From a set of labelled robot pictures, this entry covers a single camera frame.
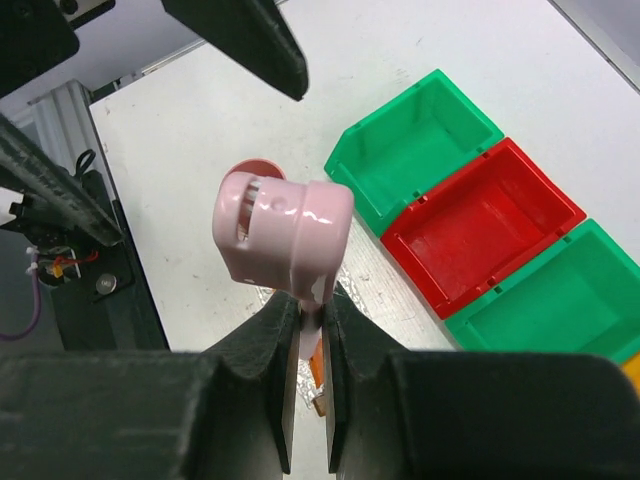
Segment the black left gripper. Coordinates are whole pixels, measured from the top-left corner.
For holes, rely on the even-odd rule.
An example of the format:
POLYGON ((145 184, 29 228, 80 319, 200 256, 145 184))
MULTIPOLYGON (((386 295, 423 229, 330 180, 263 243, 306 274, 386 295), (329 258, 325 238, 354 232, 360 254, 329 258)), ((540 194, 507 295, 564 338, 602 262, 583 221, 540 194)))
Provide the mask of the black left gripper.
MULTIPOLYGON (((74 56, 79 40, 54 1, 1 2, 1 94, 74 56)), ((1 167, 99 244, 122 240, 115 221, 66 170, 1 115, 1 167)))

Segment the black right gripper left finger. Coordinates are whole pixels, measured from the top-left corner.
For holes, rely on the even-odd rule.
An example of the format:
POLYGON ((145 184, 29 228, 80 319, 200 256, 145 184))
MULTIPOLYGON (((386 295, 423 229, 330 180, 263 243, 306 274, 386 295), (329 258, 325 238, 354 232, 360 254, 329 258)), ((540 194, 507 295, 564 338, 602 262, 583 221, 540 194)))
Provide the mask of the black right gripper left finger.
POLYGON ((298 314, 292 297, 275 293, 201 353, 3 356, 2 477, 284 477, 298 314))

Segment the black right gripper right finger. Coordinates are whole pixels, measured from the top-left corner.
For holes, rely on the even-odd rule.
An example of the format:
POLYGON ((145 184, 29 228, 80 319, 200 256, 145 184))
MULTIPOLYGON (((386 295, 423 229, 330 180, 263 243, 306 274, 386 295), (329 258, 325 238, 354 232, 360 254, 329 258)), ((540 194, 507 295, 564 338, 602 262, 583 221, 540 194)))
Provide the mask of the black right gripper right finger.
POLYGON ((411 350, 342 287, 323 314, 339 479, 635 479, 639 399, 591 354, 411 350))

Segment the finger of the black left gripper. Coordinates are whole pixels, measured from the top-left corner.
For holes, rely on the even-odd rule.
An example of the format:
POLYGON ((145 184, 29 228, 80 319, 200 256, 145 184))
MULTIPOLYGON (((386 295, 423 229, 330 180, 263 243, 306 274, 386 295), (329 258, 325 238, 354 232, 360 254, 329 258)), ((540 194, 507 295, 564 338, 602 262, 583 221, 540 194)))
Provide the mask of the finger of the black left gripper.
POLYGON ((165 0, 164 10, 289 98, 308 90, 306 58, 273 1, 165 0))

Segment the orange toothpaste tube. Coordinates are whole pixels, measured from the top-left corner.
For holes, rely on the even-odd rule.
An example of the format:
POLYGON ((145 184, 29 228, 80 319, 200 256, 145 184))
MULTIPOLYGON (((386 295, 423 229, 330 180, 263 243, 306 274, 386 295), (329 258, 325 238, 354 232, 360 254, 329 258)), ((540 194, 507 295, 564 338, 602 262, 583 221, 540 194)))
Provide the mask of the orange toothpaste tube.
POLYGON ((315 386, 315 393, 320 395, 324 391, 324 356, 320 345, 308 360, 309 368, 315 386))

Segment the pink plastic cup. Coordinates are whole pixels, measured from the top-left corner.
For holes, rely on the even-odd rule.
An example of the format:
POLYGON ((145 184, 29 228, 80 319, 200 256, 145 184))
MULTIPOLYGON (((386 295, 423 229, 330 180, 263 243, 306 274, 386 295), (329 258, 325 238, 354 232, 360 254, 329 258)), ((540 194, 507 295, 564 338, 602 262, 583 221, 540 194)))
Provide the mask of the pink plastic cup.
POLYGON ((271 177, 281 180, 286 179, 284 171, 277 164, 262 158, 250 158, 243 160, 231 167, 225 173, 224 177, 236 172, 249 173, 259 177, 271 177))

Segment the white toothbrush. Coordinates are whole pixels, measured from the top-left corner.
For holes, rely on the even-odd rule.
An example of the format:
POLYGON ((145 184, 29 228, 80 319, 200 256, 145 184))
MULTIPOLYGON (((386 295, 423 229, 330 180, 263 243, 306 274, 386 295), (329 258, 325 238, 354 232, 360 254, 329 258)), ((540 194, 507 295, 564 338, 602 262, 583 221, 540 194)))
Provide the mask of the white toothbrush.
POLYGON ((353 210, 354 195, 340 184, 246 172, 221 183, 214 242, 234 281, 280 290, 299 302, 303 360, 319 342, 320 309, 333 295, 353 210))

